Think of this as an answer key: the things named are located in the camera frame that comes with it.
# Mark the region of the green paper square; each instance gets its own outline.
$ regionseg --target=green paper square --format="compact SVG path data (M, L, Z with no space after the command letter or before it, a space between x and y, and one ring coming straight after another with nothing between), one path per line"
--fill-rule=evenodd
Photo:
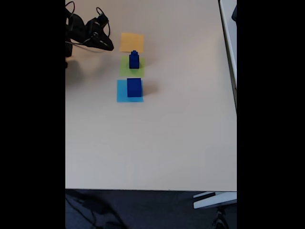
M130 76L130 77L144 77L145 69L145 58L140 57L140 68L130 69L129 68L129 56L122 56L120 64L120 76Z

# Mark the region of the orange paper square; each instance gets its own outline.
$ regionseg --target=orange paper square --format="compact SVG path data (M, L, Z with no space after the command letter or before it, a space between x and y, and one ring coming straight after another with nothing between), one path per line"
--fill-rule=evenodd
M121 52L131 52L136 50L138 53L144 52L144 34L123 32L121 36Z

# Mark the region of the table surface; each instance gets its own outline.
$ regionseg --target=table surface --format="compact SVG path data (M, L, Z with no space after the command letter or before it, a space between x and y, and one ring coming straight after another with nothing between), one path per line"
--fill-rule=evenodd
M65 187L236 191L237 115L218 1L75 5L85 23L97 6L105 12L115 48L74 46L67 58ZM122 32L145 36L143 103L116 102Z

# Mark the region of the floor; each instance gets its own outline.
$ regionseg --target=floor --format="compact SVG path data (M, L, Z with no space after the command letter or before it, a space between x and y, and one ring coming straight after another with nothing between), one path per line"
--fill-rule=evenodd
M118 213L128 229L212 229L217 208L193 209L193 199L198 192L178 191L120 191L79 190L107 202ZM93 221L91 212L69 196L67 199L87 218ZM229 229L236 229L237 204L224 206ZM98 215L97 226L117 222L113 215ZM66 201L66 229L92 229L78 212Z

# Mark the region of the blue block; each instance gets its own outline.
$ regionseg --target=blue block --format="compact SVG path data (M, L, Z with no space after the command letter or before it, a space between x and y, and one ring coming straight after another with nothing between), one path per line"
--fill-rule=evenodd
M127 79L127 96L142 97L142 84L140 78Z
M140 68L140 57L136 50L129 55L129 68Z

